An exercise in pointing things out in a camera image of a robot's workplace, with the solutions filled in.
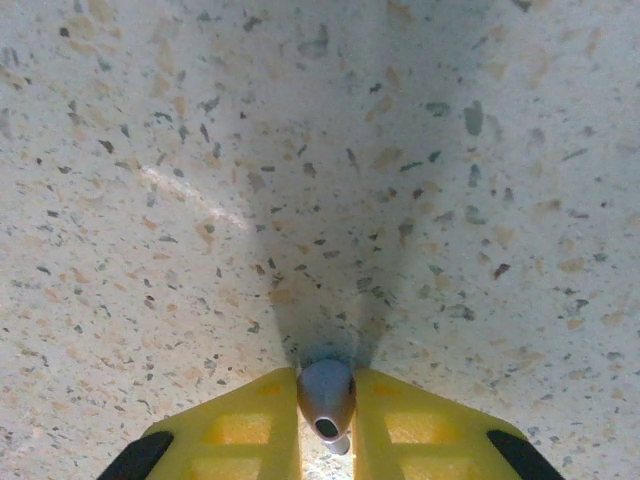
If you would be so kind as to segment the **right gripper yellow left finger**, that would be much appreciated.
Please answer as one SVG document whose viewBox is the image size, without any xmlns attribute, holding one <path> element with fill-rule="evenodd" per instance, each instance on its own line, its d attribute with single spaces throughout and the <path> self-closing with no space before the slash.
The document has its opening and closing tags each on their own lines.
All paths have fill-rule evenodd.
<svg viewBox="0 0 640 480">
<path fill-rule="evenodd" d="M 101 479 L 300 479 L 295 370 L 154 423 Z"/>
</svg>

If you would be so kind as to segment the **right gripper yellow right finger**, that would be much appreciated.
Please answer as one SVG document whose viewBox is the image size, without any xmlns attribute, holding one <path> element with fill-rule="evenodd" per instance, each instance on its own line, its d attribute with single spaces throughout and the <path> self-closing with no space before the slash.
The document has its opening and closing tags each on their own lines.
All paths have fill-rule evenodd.
<svg viewBox="0 0 640 480">
<path fill-rule="evenodd" d="M 389 375 L 355 373 L 356 479 L 548 479 L 513 425 Z"/>
</svg>

